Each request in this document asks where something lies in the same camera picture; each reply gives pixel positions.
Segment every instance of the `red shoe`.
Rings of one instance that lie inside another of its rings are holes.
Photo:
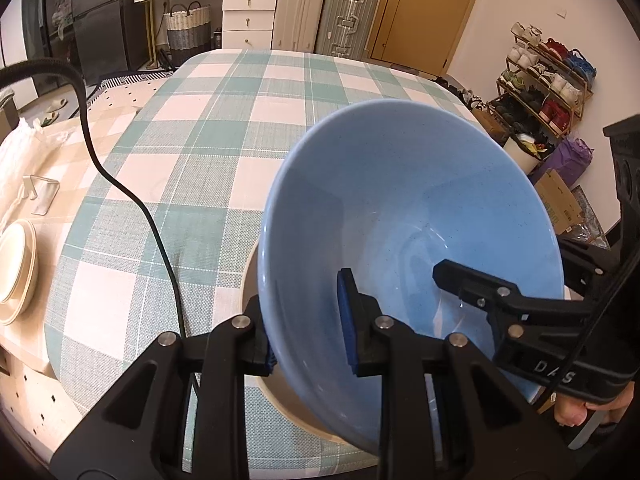
[[[556,56],[560,61],[562,61],[569,53],[567,47],[565,47],[562,43],[558,43],[553,38],[549,38],[548,40],[546,40],[545,47],[550,54]]]
[[[540,117],[548,123],[556,116],[556,103],[552,99],[547,99],[540,110]]]
[[[549,126],[551,126],[551,129],[555,131],[556,134],[562,135],[564,134],[564,131],[569,127],[569,122],[571,119],[569,118],[569,114],[565,110],[559,107],[559,105],[557,105],[556,103],[554,104],[556,105],[556,116],[549,123]]]

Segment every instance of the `slipper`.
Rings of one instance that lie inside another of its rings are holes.
[[[52,112],[50,114],[45,115],[44,119],[42,120],[41,126],[43,128],[45,126],[49,126],[52,122],[54,122],[59,117],[59,115],[60,114],[58,112]]]
[[[67,103],[68,101],[65,98],[56,99],[49,105],[49,108],[47,108],[46,112],[47,114],[50,114],[52,112],[55,112],[56,110],[60,110],[60,108],[65,107]]]

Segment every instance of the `purple bag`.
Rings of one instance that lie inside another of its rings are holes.
[[[549,155],[529,178],[535,184],[546,170],[556,170],[568,188],[584,173],[591,164],[593,150],[582,139],[565,139]]]

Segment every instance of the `woven basket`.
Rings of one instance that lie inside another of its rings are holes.
[[[198,7],[191,9],[193,4],[198,4]],[[174,8],[178,6],[184,10],[174,12]],[[176,4],[164,18],[171,58],[175,66],[181,65],[196,54],[211,50],[210,6],[203,7],[200,2],[191,2],[188,8]]]

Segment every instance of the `white plastic bag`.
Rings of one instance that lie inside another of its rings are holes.
[[[46,135],[40,121],[34,121],[33,126],[20,118],[18,127],[0,144],[0,233],[24,200],[22,177],[38,174],[50,153],[64,144],[73,131]]]

